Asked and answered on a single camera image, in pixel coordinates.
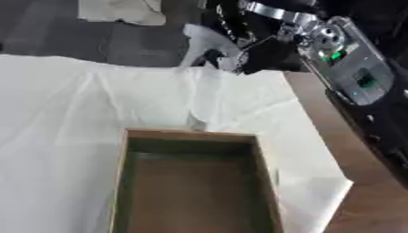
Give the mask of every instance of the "wooden tray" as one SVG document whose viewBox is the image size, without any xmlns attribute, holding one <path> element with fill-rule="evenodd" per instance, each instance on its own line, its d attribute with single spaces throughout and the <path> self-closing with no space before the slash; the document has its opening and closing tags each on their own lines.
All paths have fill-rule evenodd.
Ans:
<svg viewBox="0 0 408 233">
<path fill-rule="evenodd" d="M 281 233 L 255 136 L 129 130 L 109 233 Z"/>
</svg>

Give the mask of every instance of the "white paper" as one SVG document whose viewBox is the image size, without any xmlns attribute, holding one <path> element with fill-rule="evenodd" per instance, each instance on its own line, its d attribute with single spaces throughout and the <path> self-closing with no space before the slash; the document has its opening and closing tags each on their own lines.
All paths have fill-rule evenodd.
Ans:
<svg viewBox="0 0 408 233">
<path fill-rule="evenodd" d="M 206 76 L 220 78 L 209 129 L 260 136 L 285 232 L 322 232 L 351 185 L 280 72 L 0 56 L 0 74 L 2 233 L 107 232 L 124 129 L 187 129 Z"/>
<path fill-rule="evenodd" d="M 88 21 L 121 19 L 136 25 L 164 25 L 161 0 L 79 0 L 78 18 Z"/>
</svg>

